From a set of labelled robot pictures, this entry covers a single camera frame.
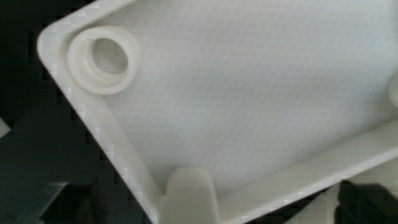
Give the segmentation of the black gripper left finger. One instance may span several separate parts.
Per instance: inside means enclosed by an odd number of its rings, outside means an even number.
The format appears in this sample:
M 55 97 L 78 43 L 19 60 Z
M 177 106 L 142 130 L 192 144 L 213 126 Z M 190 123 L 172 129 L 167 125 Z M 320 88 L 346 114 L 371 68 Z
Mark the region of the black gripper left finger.
M 53 182 L 10 224 L 108 224 L 108 214 L 99 181 Z

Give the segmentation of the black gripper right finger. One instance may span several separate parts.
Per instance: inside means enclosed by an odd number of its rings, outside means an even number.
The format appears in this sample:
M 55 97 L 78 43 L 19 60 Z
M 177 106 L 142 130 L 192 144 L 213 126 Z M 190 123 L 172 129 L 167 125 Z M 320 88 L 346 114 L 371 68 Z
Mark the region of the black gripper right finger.
M 380 184 L 339 183 L 334 224 L 398 224 L 398 198 Z

